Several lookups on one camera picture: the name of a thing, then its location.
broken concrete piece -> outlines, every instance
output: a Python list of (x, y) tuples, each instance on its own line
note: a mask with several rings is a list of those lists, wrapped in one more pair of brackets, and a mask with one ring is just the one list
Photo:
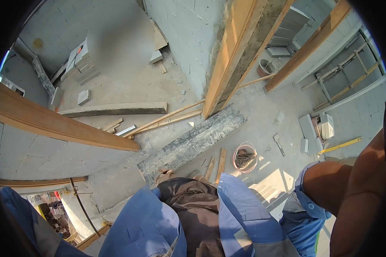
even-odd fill
[(266, 52), (270, 57), (289, 57), (291, 54), (285, 47), (268, 47)]
[(60, 87), (56, 87), (56, 91), (54, 91), (54, 95), (51, 99), (50, 104), (58, 108), (60, 106), (60, 102), (62, 101), (62, 97), (63, 97), (63, 90)]
[(90, 89), (83, 90), (78, 95), (77, 104), (78, 105), (83, 105), (83, 104), (87, 103), (90, 100), (91, 100), (91, 91), (90, 91)]
[(161, 59), (163, 59), (162, 53), (160, 53), (160, 50), (156, 50), (153, 52), (149, 64), (154, 64), (155, 62), (158, 62)]

brick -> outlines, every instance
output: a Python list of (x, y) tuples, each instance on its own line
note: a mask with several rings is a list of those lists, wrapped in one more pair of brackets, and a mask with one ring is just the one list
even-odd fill
[(77, 104), (83, 105), (91, 100), (91, 91), (90, 89), (83, 90), (78, 94)]

metal rod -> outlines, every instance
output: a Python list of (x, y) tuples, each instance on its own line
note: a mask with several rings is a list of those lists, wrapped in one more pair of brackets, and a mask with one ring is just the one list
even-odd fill
[(82, 209), (83, 212), (84, 212), (84, 215), (86, 215), (86, 218), (87, 218), (87, 220), (90, 222), (90, 225), (91, 225), (92, 228), (94, 229), (94, 232), (96, 233), (96, 235), (97, 235), (98, 237), (100, 237), (100, 233), (97, 231), (96, 227), (95, 227), (95, 226), (93, 225), (93, 223), (91, 222), (91, 220), (90, 220), (90, 218), (89, 218), (89, 215), (87, 215), (87, 212), (86, 212), (86, 210), (84, 209), (83, 204), (82, 204), (81, 201), (80, 201), (80, 197), (78, 197), (77, 190), (76, 190), (76, 188), (74, 187), (73, 178), (70, 178), (70, 182), (71, 182), (72, 187), (73, 187), (73, 190), (74, 190), (74, 195), (77, 197), (77, 201), (78, 201), (78, 203), (80, 204), (81, 209)]

debris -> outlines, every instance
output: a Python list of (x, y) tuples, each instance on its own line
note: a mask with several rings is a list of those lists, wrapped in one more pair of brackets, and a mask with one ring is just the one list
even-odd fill
[(278, 114), (276, 115), (276, 118), (274, 119), (274, 124), (279, 125), (284, 119), (284, 114), (281, 110), (279, 110)]
[(83, 90), (83, 91), (81, 91), (78, 94), (77, 104), (78, 105), (83, 105), (83, 104), (87, 103), (90, 100), (91, 100), (91, 91), (90, 91), (90, 89)]
[(279, 139), (280, 139), (280, 136), (278, 133), (276, 133), (276, 135), (273, 136), (273, 140), (276, 142), (277, 146), (279, 147), (280, 152), (282, 153), (283, 157), (285, 157), (286, 155), (284, 154), (283, 148), (279, 143)]

wooden stick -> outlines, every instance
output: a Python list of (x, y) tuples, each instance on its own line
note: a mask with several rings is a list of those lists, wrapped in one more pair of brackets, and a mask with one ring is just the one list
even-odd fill
[(247, 86), (247, 85), (252, 85), (253, 83), (256, 83), (256, 82), (259, 82), (259, 81), (262, 81), (262, 80), (265, 80), (265, 79), (270, 79), (270, 78), (273, 77), (274, 75), (276, 75), (276, 73), (270, 74), (270, 75), (267, 75), (267, 76), (264, 76), (264, 77), (259, 78), (259, 79), (256, 79), (256, 80), (253, 80), (253, 81), (251, 81), (251, 82), (249, 82), (249, 83), (246, 83), (246, 84), (244, 84), (244, 85), (239, 86), (237, 89), (243, 88), (243, 87), (245, 87), (245, 86)]
[(116, 124), (118, 124), (118, 123), (120, 123), (120, 122), (122, 122), (122, 121), (123, 121), (122, 118), (120, 118), (120, 119), (118, 119), (118, 120), (116, 120), (116, 121), (113, 121), (112, 123), (108, 124), (108, 125), (103, 129), (103, 131), (107, 131), (109, 128), (111, 128), (112, 126), (114, 126), (114, 125), (116, 125)]
[(162, 121), (162, 122), (155, 123), (152, 126), (149, 126), (149, 127), (145, 128), (145, 129), (142, 129), (138, 133), (143, 132), (143, 131), (147, 131), (147, 130), (151, 130), (151, 129), (154, 129), (154, 128), (157, 128), (157, 127), (161, 127), (161, 126), (164, 126), (164, 125), (176, 122), (176, 121), (181, 121), (181, 120), (184, 120), (184, 119), (187, 119), (187, 118), (199, 115), (201, 113), (202, 113), (202, 109), (197, 109), (197, 110), (188, 111), (186, 113), (182, 113), (182, 114), (179, 114), (179, 115), (174, 115), (174, 116), (168, 118), (168, 119), (170, 119), (170, 121)]
[(227, 153), (227, 149), (222, 148), (220, 150), (219, 168), (217, 169), (216, 184), (219, 183), (221, 173), (224, 171), (224, 165), (226, 162), (226, 153)]
[(207, 167), (207, 171), (206, 171), (206, 175), (205, 175), (206, 179), (210, 178), (211, 173), (213, 172), (213, 168), (214, 168), (214, 163), (215, 162), (216, 162), (216, 157), (212, 156), (211, 160), (210, 160), (210, 163), (209, 163), (209, 166)]
[(171, 113), (169, 113), (169, 114), (166, 114), (165, 116), (162, 116), (162, 117), (160, 117), (160, 118), (158, 118), (158, 119), (156, 119), (156, 120), (154, 120), (154, 121), (151, 121), (151, 122), (149, 122), (149, 123), (147, 123), (147, 124), (145, 124), (145, 125), (143, 125), (143, 126), (137, 128), (137, 129), (135, 129), (134, 131), (131, 131), (131, 132), (127, 133), (127, 134), (124, 135), (123, 137), (128, 137), (128, 136), (134, 135), (134, 134), (136, 134), (136, 133), (139, 133), (141, 130), (143, 130), (143, 129), (149, 127), (150, 125), (153, 125), (153, 124), (155, 124), (155, 123), (158, 123), (159, 121), (162, 121), (162, 120), (164, 120), (164, 119), (167, 119), (167, 118), (169, 118), (169, 117), (171, 117), (171, 116), (173, 116), (173, 115), (175, 115), (175, 114), (178, 114), (178, 113), (180, 113), (180, 112), (182, 112), (182, 111), (184, 111), (184, 110), (187, 110), (187, 109), (189, 109), (189, 108), (191, 108), (191, 107), (194, 107), (194, 106), (196, 106), (196, 105), (200, 105), (200, 104), (203, 103), (203, 102), (204, 102), (204, 100), (201, 100), (201, 101), (196, 102), (196, 103), (194, 103), (194, 104), (185, 106), (185, 107), (180, 108), (180, 109), (178, 109), (178, 110), (175, 110), (175, 111), (173, 111), (173, 112), (171, 112)]
[(163, 62), (161, 60), (157, 62), (157, 65), (159, 65), (163, 74), (167, 72), (166, 67), (163, 65)]
[[(98, 230), (98, 233), (100, 235), (105, 234), (108, 230), (110, 229), (110, 225), (104, 225)], [(76, 248), (79, 249), (80, 251), (83, 251), (87, 247), (89, 247), (94, 241), (99, 239), (96, 233), (93, 233), (91, 236), (88, 238), (84, 239), (80, 244), (76, 245)]]
[[(86, 180), (86, 177), (73, 178), (73, 182), (82, 182), (85, 180)], [(0, 179), (0, 187), (11, 187), (11, 188), (41, 188), (41, 187), (48, 187), (53, 185), (68, 185), (68, 184), (70, 184), (69, 178), (53, 179), (53, 180), (34, 180), (34, 181)]]

